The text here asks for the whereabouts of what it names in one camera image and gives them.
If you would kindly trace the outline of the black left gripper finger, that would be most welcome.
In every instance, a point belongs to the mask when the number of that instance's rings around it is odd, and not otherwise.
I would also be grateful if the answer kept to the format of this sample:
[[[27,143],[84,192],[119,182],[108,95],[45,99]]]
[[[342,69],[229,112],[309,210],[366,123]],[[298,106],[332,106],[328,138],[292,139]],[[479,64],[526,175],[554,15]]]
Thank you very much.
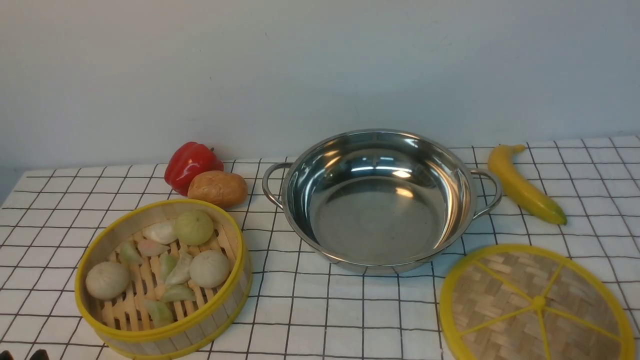
[[[0,353],[0,360],[14,360],[14,358],[9,351],[2,351]]]
[[[30,355],[29,360],[50,360],[50,356],[46,349],[38,349]]]

